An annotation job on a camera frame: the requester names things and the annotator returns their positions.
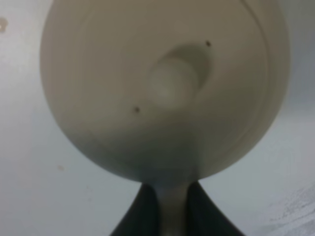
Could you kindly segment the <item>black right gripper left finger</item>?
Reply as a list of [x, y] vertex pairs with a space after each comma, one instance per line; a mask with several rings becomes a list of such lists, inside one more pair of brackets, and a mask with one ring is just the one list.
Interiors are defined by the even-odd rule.
[[156, 191], [150, 185], [141, 185], [133, 203], [111, 235], [161, 235], [161, 206]]

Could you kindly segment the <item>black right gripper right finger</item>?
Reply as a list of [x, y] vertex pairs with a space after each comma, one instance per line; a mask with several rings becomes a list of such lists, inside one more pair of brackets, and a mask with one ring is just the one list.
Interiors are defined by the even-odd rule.
[[243, 236], [244, 234], [217, 208], [200, 183], [188, 188], [188, 236]]

